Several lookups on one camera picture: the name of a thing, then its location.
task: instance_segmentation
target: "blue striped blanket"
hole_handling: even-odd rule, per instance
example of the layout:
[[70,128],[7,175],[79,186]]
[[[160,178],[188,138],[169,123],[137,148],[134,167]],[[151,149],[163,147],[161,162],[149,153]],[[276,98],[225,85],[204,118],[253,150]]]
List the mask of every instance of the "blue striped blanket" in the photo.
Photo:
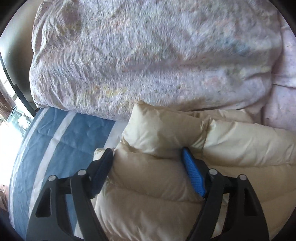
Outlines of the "blue striped blanket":
[[[41,109],[23,138],[9,187],[9,216],[15,230],[25,238],[28,220],[48,176],[73,175],[87,168],[96,148],[113,148],[120,141],[125,122]],[[72,197],[67,206],[72,229],[77,217]]]

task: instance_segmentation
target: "metal rivet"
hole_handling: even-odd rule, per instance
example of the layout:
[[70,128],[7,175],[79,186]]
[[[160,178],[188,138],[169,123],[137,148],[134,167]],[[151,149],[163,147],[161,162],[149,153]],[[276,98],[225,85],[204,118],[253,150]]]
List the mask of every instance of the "metal rivet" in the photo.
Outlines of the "metal rivet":
[[55,180],[55,179],[56,179],[56,176],[55,176],[55,175],[51,175],[51,176],[48,178],[49,181],[53,181],[53,180]]
[[217,174],[218,174],[218,171],[217,171],[216,169],[210,169],[210,170],[209,170],[209,173],[210,173],[211,175],[217,175]]
[[84,176],[86,174],[86,170],[82,169],[78,171],[79,176]]
[[247,176],[244,174],[239,175],[239,178],[243,181],[245,181],[247,179]]

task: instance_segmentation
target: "wrinkled fabric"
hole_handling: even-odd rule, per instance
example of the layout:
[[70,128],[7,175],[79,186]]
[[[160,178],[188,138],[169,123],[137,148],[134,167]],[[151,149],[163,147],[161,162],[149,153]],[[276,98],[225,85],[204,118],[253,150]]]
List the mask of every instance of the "wrinkled fabric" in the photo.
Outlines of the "wrinkled fabric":
[[283,51],[272,70],[272,90],[263,124],[296,132],[296,37],[279,14]]
[[240,109],[269,93],[281,46],[268,0],[44,0],[31,92],[38,107],[113,120],[137,100]]
[[[272,239],[296,206],[295,145],[295,134],[253,124],[243,110],[184,113],[138,102],[95,212],[109,240],[186,240],[203,203],[180,160],[187,146],[209,168],[248,177]],[[226,210],[225,197],[214,236]],[[79,227],[75,233],[81,237]]]

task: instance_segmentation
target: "white stripe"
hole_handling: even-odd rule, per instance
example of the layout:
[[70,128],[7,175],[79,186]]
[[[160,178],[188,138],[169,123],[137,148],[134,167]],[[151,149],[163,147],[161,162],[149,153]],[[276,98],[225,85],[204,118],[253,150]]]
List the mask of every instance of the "white stripe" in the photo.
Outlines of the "white stripe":
[[[125,127],[127,126],[127,122],[126,121],[116,121],[109,133],[109,136],[105,142],[104,145],[104,149],[106,149],[107,147],[109,148],[115,148],[117,146],[117,144],[120,142],[121,136],[122,136],[122,132],[124,131]],[[95,207],[96,204],[96,198],[91,200],[93,207]],[[83,239],[80,227],[78,222],[76,223],[76,227],[75,227],[75,231],[74,231],[74,235],[76,237],[79,237],[81,239]]]
[[9,194],[9,207],[10,207],[9,218],[10,218],[10,223],[14,229],[15,229],[15,220],[13,218],[13,195],[14,195],[14,189],[15,189],[16,175],[17,175],[18,169],[20,168],[20,165],[22,163],[22,156],[24,155],[24,152],[26,150],[28,142],[29,142],[31,136],[33,135],[34,131],[36,130],[36,127],[38,126],[38,124],[40,123],[40,121],[42,120],[42,118],[44,117],[44,115],[46,114],[46,112],[48,110],[49,110],[49,107],[40,110],[41,113],[39,114],[39,116],[37,117],[37,119],[33,123],[32,127],[30,128],[30,130],[26,136],[26,139],[24,140],[22,146],[20,147],[17,159],[15,160],[15,166],[14,166],[12,177],[11,177],[11,184],[10,184],[10,191],[9,191],[10,192],[10,194]]
[[69,124],[71,123],[71,121],[73,120],[75,115],[76,115],[76,112],[73,112],[73,111],[70,111],[67,113],[67,115],[65,116],[65,118],[61,122],[60,126],[56,130],[53,138],[50,140],[48,147],[44,153],[44,156],[39,164],[38,171],[37,171],[37,174],[35,177],[35,182],[34,182],[33,189],[32,189],[31,199],[30,199],[29,215],[28,215],[29,218],[31,216],[34,204],[35,204],[35,202],[38,198],[38,195],[40,193],[42,182],[43,182],[48,164],[54,154],[57,144],[61,140],[61,137],[65,133],[67,127],[69,126]]
[[122,132],[124,131],[125,127],[127,126],[126,121],[116,121],[115,124],[112,127],[112,130],[109,133],[109,136],[106,140],[106,143],[104,145],[104,149],[107,147],[109,148],[115,148],[117,144],[121,140]]

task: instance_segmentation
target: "down jacket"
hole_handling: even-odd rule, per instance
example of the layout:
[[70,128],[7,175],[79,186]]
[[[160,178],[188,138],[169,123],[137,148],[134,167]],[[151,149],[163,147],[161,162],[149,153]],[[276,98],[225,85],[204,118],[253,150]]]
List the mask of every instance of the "down jacket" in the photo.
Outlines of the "down jacket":
[[[138,102],[93,201],[96,214],[109,240],[186,240],[203,202],[180,161],[187,146],[223,175],[247,175],[272,239],[296,206],[295,144],[293,133],[253,124],[243,110],[185,113]],[[214,236],[226,209],[224,195]]]

